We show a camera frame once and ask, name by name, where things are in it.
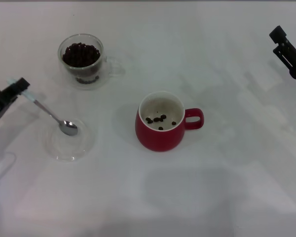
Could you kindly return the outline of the blue-handled metal spoon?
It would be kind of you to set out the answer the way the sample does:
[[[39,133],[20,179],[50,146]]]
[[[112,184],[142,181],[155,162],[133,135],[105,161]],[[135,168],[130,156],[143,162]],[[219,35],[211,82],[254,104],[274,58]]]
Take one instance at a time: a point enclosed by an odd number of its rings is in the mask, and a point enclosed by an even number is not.
[[[39,107],[41,110],[49,114],[54,120],[56,120],[60,130],[64,134],[68,136],[75,136],[78,134],[78,127],[74,123],[72,123],[71,121],[59,120],[53,112],[51,112],[47,107],[39,102],[36,97],[28,91],[28,87],[30,86],[30,84],[24,78],[20,78],[18,80],[8,79],[7,83],[10,86],[17,86],[17,91],[19,93],[16,96],[18,96],[19,94],[23,95],[30,102],[34,103],[37,107]]]

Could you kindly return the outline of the red ceramic mug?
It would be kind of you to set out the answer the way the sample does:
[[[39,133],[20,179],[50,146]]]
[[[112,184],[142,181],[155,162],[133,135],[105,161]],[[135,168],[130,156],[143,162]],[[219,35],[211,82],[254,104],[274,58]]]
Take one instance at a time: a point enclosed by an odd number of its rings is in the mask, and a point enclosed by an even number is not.
[[[148,124],[146,118],[163,121]],[[167,91],[153,92],[139,104],[135,132],[139,142],[149,150],[165,152],[175,148],[187,130],[197,130],[204,125],[204,114],[199,108],[186,109],[182,101]]]

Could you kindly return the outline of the coffee beans heap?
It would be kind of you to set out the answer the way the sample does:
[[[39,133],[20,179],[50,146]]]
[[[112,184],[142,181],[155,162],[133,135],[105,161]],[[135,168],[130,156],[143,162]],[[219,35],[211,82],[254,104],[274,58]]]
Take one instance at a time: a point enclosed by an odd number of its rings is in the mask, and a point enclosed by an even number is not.
[[[102,58],[93,45],[73,43],[66,48],[62,60],[78,83],[92,84],[99,78]]]

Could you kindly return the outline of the clear glass saucer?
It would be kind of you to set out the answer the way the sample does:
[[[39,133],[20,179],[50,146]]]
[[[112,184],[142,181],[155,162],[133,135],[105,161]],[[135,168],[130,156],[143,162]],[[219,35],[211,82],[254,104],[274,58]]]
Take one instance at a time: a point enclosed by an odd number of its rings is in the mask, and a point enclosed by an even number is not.
[[[89,153],[95,143],[95,132],[79,119],[73,119],[77,134],[66,135],[58,125],[48,126],[41,131],[41,142],[46,152],[57,161],[76,161]]]

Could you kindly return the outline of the double-wall glass cup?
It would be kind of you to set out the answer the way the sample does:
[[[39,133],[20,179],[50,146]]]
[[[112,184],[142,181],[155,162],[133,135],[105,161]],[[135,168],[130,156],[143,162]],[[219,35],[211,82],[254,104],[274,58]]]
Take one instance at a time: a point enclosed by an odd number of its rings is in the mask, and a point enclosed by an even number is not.
[[[99,59],[93,64],[82,68],[66,64],[63,55],[73,43],[95,47],[100,53]],[[95,90],[110,78],[117,78],[125,74],[121,61],[113,56],[108,56],[100,39],[90,34],[76,34],[66,38],[60,44],[57,56],[63,83],[76,89]]]

